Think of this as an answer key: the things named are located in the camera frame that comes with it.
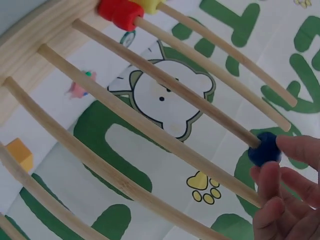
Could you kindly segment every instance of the hand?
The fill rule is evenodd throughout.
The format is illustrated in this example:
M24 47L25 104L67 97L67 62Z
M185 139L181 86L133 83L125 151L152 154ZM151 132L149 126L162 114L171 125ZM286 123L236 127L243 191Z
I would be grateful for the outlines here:
M278 136L276 142L288 157L320 172L320 139ZM291 168L268 162L253 167L250 174L263 206L253 218L255 240L320 240L320 173L316 184ZM280 180L303 201L281 186Z

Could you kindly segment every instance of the play mat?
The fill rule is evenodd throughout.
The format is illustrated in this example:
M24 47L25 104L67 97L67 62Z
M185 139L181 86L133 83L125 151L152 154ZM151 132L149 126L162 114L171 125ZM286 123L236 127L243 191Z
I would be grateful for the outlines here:
M269 131L277 135L320 137L320 2L196 2L188 16L262 67L296 97L297 105L289 106L234 58L181 23L170 27L170 33L226 69L285 116L292 123L288 132L164 42L150 38L141 56L255 135ZM143 41L138 32L128 32L118 40L127 47ZM82 66L90 76L108 78L103 65ZM105 81L111 93L249 187L256 187L249 176L252 163L245 143L138 68L123 66L125 70L107 80L108 83ZM69 125L69 132L77 139L179 211L232 240L253 240L255 206L154 143L86 92L75 93L74 87L69 89L65 85L65 103L87 101L85 110ZM316 173L302 163L283 157L281 165L317 180ZM110 240L197 239L121 193L59 143L44 157L32 177L85 224ZM24 188L5 214L27 240L82 239ZM0 231L0 240L9 237Z

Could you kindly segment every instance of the curved wooden frame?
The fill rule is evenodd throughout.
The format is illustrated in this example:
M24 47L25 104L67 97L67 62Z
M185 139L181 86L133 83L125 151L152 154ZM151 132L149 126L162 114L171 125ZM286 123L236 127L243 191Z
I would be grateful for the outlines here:
M28 93L54 69L37 54L46 43L67 57L90 40L71 27L81 18L99 30L110 22L95 13L99 0L49 0L22 18L0 37L0 86L9 76ZM0 87L0 126L11 116L18 102Z

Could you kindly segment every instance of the cartoon dog face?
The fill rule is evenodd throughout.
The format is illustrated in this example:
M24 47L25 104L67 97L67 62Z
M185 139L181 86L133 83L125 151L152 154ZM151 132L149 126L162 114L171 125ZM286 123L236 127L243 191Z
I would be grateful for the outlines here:
M213 95L216 85L209 74L196 73L184 63L165 59L159 43L149 48L148 54L157 68L199 96L207 99ZM129 95L134 109L181 141L189 137L192 123L201 116L196 107L134 66L113 81L108 90L116 95Z

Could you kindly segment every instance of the wooden dowel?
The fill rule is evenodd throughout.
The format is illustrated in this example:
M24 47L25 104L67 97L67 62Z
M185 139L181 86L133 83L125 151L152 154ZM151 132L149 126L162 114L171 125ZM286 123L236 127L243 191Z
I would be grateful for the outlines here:
M17 83L12 79L6 81L5 86L8 89L15 91L19 96L20 101L26 101L26 105L29 103L29 96L22 89L17 87ZM77 218L72 212L66 209L61 203L53 198L36 180L34 180L11 156L5 146L0 142L0 161L4 167L11 173L11 175L19 181L25 189L32 194L32 196L39 201L52 215L59 219L68 228L78 234L85 240L109 240L101 233L97 232L93 228L84 224L79 218Z
M122 102L112 93L108 92L99 84L92 81L83 72L81 72L79 69L77 69L75 66L73 66L71 63L66 61L61 56L57 55L46 45L43 45L39 49L39 52L43 56L45 56L45 58L50 59L50 62L57 66L58 69L60 69L62 72L66 72L69 77L72 77L72 80L74 80L78 84L82 83L82 86L85 89L88 89L89 93L96 96L97 99L101 99L102 102L105 105L107 105L111 110L120 113L120 117L124 117L124 119L132 118L132 122L137 123L136 126L138 126L138 129L140 128L140 126L143 125L147 125L146 128L149 129L153 129L153 126L156 126L155 124L147 120L145 117L140 115L138 112L133 110L131 107L129 107L127 104ZM85 146L81 141L79 141L67 130L65 130L52 117L50 117L11 77L6 79L4 86L17 99L17 101L34 117L34 119L36 119L39 122L39 124L43 126L54 138L56 138L66 149L68 149L74 156L76 156L84 165L88 166L92 171L94 171L96 174L102 177L105 181L115 186L121 192L123 192L133 200L141 203L144 207L150 209L151 211L160 215L164 219L168 220L169 222L175 224L179 228L196 236L199 239L229 240L222 234L215 232L211 228L203 225L202 223L178 211L169 204L163 202L162 200L160 200L159 198L152 195L150 192L133 182L131 179L123 175L117 169L112 167L101 157L99 157L97 154L91 151L87 146ZM161 130L158 132L160 133L160 135L156 138L163 139L163 142L170 142L170 140L166 139L167 135L164 134L166 133L165 131ZM180 152L184 150L184 146L185 145L181 143L181 146L174 145L173 147L171 147L171 149L176 150L175 152Z
M260 207L260 200L257 193L243 184L241 181L231 176L229 173L213 164L205 157L192 150L190 147L172 137L162 128L155 125L139 112L122 102L105 88L101 87L95 81L92 81L87 75L69 63L54 50L43 44L38 53L46 58L61 72L71 78L75 83L82 86L88 93L93 95L103 105L117 114L120 118L131 124L133 127L141 131L143 134L163 146L169 152L175 154L197 170L234 192L235 194L246 199L257 207Z
M6 219L5 216L0 212L0 229L2 229L5 234L11 240L27 240L22 234Z
M170 35L156 25L148 22L147 20L137 17L134 24L148 33L154 35L161 41L167 43L172 48L181 52L195 63L206 69L209 73L215 75L230 88L235 90L238 94L247 99L251 104L256 106L261 112L263 112L267 117L273 120L280 128L285 132L288 132L291 128L291 123L285 119L279 112L273 109L269 104L259 98L250 89L248 89L244 84L238 81L230 73L226 72L224 69L207 59L201 53L197 52L187 44L180 41L178 38Z
M136 66L150 77L155 79L159 84L164 85L181 98L198 108L201 112L205 113L211 119L215 120L221 126L229 130L239 139L244 141L252 148L257 148L260 144L260 140L251 132L246 130L243 126L224 114L217 107L213 106L210 102L203 97L196 94L194 91L186 87L175 78L162 71L160 68L154 66L148 60L124 47L122 44L116 42L112 38L106 36L102 32L94 29L87 23L77 19L72 24L73 28L87 35L89 38L95 40L102 46L116 53L121 58L128 61L130 64Z
M267 84L274 92L276 92L283 100L285 100L291 107L297 105L298 100L285 88L283 88L275 79L268 75L263 69L251 61L248 57L242 54L239 50L231 46L229 43L224 41L221 37L214 34L212 31L207 29L205 26L185 16L181 12L173 9L172 7L160 2L157 9L167 14L168 16L176 19L186 27L200 34L219 48L223 49L226 53L236 59L239 63L244 65L258 78L260 78L265 84Z

